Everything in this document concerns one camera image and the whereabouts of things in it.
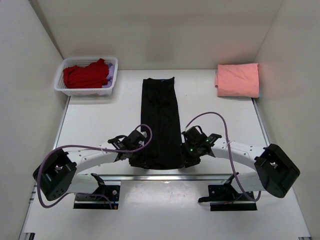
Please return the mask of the black t shirt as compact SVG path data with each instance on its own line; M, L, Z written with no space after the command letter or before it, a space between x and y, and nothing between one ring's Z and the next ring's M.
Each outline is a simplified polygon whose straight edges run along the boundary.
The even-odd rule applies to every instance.
M152 140L139 156L142 167L153 170L182 168L181 126L174 77L143 80L140 113L140 122L152 130Z

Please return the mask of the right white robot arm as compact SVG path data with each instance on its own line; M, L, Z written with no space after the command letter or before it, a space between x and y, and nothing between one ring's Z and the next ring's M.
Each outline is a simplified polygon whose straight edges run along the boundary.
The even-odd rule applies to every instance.
M224 195L236 200L246 192L266 191L276 198L284 198L301 172L288 155L276 144L255 147L228 141L219 134L207 136L199 126L183 131L186 154L195 159L202 156L227 159L252 169L251 172L237 172L237 178L224 187Z

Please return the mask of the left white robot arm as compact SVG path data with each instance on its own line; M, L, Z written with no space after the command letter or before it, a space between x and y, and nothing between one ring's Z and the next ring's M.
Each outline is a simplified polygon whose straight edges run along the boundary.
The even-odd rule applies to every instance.
M105 184L98 174L85 171L136 156L147 142L147 137L146 132L135 129L128 136L119 135L108 140L121 152L107 152L105 144L97 149L55 150L43 164L39 188L47 201L59 200L71 193L88 194L93 199L99 199L104 195Z

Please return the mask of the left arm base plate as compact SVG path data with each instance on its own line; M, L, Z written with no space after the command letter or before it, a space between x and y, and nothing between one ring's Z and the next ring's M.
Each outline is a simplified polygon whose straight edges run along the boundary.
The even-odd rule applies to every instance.
M73 208L81 210L118 210L121 182L105 181L93 194L77 193Z

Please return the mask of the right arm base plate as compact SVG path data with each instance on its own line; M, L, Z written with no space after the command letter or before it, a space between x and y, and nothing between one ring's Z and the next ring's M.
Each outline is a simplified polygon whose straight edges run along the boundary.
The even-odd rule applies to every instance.
M198 199L199 204L209 203L211 212L256 211L257 204L249 201L242 193L224 184L208 185L208 196Z

